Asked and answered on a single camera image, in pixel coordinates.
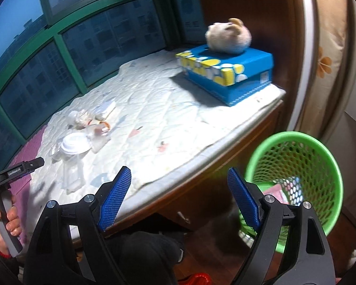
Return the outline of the pink wrapper in basket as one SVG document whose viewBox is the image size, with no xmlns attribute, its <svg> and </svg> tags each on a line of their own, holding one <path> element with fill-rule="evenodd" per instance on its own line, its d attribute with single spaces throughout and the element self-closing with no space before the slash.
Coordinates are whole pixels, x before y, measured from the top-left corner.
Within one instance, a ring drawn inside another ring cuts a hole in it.
<svg viewBox="0 0 356 285">
<path fill-rule="evenodd" d="M 283 204 L 289 204 L 289 201 L 280 184 L 275 184 L 272 187 L 269 187 L 268 189 L 264 190 L 262 193 L 264 195 L 274 196 L 277 200 L 279 200 L 279 202 Z"/>
</svg>

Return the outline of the white plastic cup lid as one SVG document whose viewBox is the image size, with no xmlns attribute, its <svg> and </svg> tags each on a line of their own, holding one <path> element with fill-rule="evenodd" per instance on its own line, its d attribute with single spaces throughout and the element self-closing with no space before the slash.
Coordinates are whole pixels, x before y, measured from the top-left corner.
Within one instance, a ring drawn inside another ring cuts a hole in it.
<svg viewBox="0 0 356 285">
<path fill-rule="evenodd" d="M 71 133 L 61 142 L 61 150 L 67 155 L 82 154 L 91 149 L 89 139 L 84 133 Z"/>
</svg>

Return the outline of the white quilted mattress pad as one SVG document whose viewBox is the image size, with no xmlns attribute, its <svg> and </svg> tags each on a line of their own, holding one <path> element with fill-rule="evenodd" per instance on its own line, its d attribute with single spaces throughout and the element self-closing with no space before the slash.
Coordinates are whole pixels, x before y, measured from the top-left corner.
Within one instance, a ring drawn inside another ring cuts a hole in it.
<svg viewBox="0 0 356 285">
<path fill-rule="evenodd" d="M 117 219 L 139 212 L 242 137 L 283 96 L 283 90 L 268 84 L 228 107 L 188 81 L 175 54 L 165 50 L 123 64 L 116 76 L 75 99 L 47 124 L 38 150 L 45 164 L 31 176 L 26 234 L 32 235 L 48 201 L 77 202 L 124 166 L 132 182 Z M 62 164 L 52 160 L 52 149 L 71 133 L 70 112 L 90 111 L 107 100 L 116 102 L 108 118 L 109 141 L 99 152 L 83 156 L 85 184 L 67 193 Z"/>
</svg>

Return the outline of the floral beige curtain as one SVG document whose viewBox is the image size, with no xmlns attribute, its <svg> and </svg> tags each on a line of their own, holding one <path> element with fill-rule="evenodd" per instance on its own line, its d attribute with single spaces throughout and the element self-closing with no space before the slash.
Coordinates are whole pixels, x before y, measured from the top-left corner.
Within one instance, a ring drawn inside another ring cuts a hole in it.
<svg viewBox="0 0 356 285">
<path fill-rule="evenodd" d="M 320 138 L 340 98 L 343 58 L 347 49 L 348 0 L 316 0 L 318 54 L 297 130 Z"/>
</svg>

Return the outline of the white styrofoam block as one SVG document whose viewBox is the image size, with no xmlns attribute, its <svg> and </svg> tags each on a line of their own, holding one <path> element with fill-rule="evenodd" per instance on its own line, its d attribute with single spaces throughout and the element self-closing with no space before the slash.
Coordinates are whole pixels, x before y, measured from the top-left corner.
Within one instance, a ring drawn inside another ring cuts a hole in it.
<svg viewBox="0 0 356 285">
<path fill-rule="evenodd" d="M 95 108 L 94 117 L 96 120 L 104 121 L 115 108 L 116 101 L 108 100 Z"/>
</svg>

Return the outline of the green mesh trash basket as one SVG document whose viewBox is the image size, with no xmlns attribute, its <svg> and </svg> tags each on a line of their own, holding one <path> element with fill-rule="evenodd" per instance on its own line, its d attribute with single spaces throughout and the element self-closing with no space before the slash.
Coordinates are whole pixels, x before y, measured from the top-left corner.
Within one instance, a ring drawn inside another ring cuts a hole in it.
<svg viewBox="0 0 356 285">
<path fill-rule="evenodd" d="M 262 192 L 281 186 L 288 204 L 310 202 L 326 235 L 339 218 L 342 174 L 328 148 L 308 134 L 285 131 L 266 138 L 253 152 L 244 177 Z"/>
</svg>

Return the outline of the beige plush toy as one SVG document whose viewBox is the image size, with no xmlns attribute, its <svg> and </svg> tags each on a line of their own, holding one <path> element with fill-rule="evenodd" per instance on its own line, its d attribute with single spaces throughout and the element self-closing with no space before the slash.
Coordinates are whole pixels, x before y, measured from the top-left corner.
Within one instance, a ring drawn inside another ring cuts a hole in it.
<svg viewBox="0 0 356 285">
<path fill-rule="evenodd" d="M 238 18 L 229 18 L 227 23 L 214 23 L 205 33 L 206 43 L 212 51 L 239 55 L 250 47 L 252 36 Z"/>
</svg>

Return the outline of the green window frame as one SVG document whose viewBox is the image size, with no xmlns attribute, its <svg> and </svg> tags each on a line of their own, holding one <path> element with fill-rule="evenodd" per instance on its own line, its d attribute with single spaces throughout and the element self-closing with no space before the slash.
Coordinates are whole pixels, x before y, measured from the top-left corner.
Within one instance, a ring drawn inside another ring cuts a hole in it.
<svg viewBox="0 0 356 285">
<path fill-rule="evenodd" d="M 0 67 L 0 160 L 8 162 L 58 110 L 131 59 L 183 39 L 174 0 L 40 0 L 36 33 Z"/>
</svg>

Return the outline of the blue yellow tissue box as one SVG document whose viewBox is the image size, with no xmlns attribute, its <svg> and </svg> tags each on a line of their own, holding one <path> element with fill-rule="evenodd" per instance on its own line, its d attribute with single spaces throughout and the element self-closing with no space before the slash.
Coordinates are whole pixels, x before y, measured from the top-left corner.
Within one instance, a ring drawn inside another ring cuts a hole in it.
<svg viewBox="0 0 356 285">
<path fill-rule="evenodd" d="M 201 45 L 175 57 L 189 81 L 229 107 L 272 83 L 273 55 L 254 48 L 230 55 Z"/>
</svg>

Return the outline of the orange peel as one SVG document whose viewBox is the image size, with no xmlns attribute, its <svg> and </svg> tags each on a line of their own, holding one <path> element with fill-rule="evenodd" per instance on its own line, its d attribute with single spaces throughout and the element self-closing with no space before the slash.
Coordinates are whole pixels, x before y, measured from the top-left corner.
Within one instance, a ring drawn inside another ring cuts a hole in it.
<svg viewBox="0 0 356 285">
<path fill-rule="evenodd" d="M 101 127 L 102 127 L 104 130 L 106 130 L 106 131 L 109 131 L 109 130 L 110 130 L 110 124 L 107 123 L 106 121 L 101 121 L 101 122 L 99 123 L 99 125 L 101 125 Z"/>
</svg>

